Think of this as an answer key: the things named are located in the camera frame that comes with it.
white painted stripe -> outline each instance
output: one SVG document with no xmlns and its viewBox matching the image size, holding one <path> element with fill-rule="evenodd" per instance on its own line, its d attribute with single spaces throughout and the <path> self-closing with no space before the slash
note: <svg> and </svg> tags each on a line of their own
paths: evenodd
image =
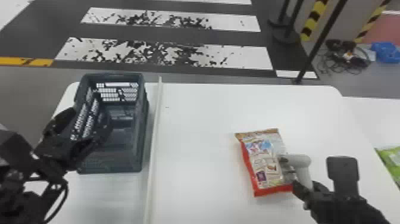
<svg viewBox="0 0 400 224">
<path fill-rule="evenodd" d="M 56 60 L 271 70 L 267 48 L 69 38 Z"/>
<path fill-rule="evenodd" d="M 158 0 L 158 1 L 205 2 L 205 3 L 251 5 L 251 0 Z"/>
<path fill-rule="evenodd" d="M 34 0 L 1 1 L 0 30 L 19 15 Z"/>
<path fill-rule="evenodd" d="M 299 75 L 299 71 L 286 71 L 286 70 L 278 70 L 276 71 L 278 77 L 283 78 L 296 78 Z M 317 75 L 313 71 L 306 71 L 304 74 L 304 79 L 317 79 Z"/>
<path fill-rule="evenodd" d="M 260 32 L 255 15 L 90 8 L 81 23 Z"/>
<path fill-rule="evenodd" d="M 386 10 L 383 11 L 382 13 L 386 15 L 400 15 L 400 11 L 395 11 L 395 10 Z"/>
</svg>

red snack bag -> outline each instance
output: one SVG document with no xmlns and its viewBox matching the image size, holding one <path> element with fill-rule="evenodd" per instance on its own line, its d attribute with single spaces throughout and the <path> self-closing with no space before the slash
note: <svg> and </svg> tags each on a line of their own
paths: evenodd
<svg viewBox="0 0 400 224">
<path fill-rule="evenodd" d="M 278 129 L 236 133 L 245 165 L 251 178 L 254 196 L 292 191 L 296 178 L 290 167 L 282 167 L 278 155 L 287 154 Z"/>
</svg>

yellow black hazard stripe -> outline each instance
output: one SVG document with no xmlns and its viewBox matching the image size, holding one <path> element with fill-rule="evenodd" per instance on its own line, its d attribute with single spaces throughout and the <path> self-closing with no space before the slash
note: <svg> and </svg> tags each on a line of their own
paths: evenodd
<svg viewBox="0 0 400 224">
<path fill-rule="evenodd" d="M 374 26 L 375 21 L 380 17 L 382 12 L 386 9 L 387 5 L 390 3 L 391 0 L 384 0 L 382 4 L 372 13 L 370 19 L 368 20 L 367 24 L 365 24 L 361 31 L 360 34 L 354 39 L 354 42 L 356 43 L 361 43 L 363 41 L 363 38 L 366 36 L 368 31 Z"/>
<path fill-rule="evenodd" d="M 36 66 L 49 67 L 53 59 L 44 58 L 18 58 L 18 57 L 0 57 L 0 66 Z"/>
<path fill-rule="evenodd" d="M 326 10 L 326 5 L 329 0 L 317 0 L 314 4 L 310 16 L 305 22 L 304 28 L 301 31 L 300 37 L 302 41 L 309 41 L 313 30 L 317 27 L 318 21 Z"/>
</svg>

green bag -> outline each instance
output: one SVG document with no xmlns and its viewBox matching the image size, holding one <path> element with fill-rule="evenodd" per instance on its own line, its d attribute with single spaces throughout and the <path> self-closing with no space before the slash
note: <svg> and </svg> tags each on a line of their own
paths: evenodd
<svg viewBox="0 0 400 224">
<path fill-rule="evenodd" d="M 376 152 L 400 187 L 400 147 L 376 149 Z"/>
</svg>

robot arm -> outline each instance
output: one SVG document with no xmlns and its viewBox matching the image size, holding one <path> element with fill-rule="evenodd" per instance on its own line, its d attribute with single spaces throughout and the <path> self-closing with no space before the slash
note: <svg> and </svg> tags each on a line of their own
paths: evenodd
<svg viewBox="0 0 400 224">
<path fill-rule="evenodd" d="M 80 163 L 111 133 L 110 117 L 99 116 L 91 136 L 71 140 L 63 132 L 75 118 L 75 109 L 69 108 L 49 122 L 43 138 L 33 149 L 19 134 L 0 130 L 0 224 L 48 223 L 68 197 L 68 182 L 64 175 L 76 170 Z M 30 181 L 48 183 L 41 195 L 26 192 L 24 184 Z M 47 218 L 58 199 L 64 196 Z"/>
<path fill-rule="evenodd" d="M 311 212 L 317 223 L 323 224 L 390 224 L 382 213 L 369 205 L 358 193 L 358 165 L 352 157 L 328 157 L 328 176 L 333 181 L 333 192 L 321 183 L 311 181 L 306 155 L 283 155 L 286 163 L 296 171 L 293 194 L 304 201 L 304 209 Z"/>
</svg>

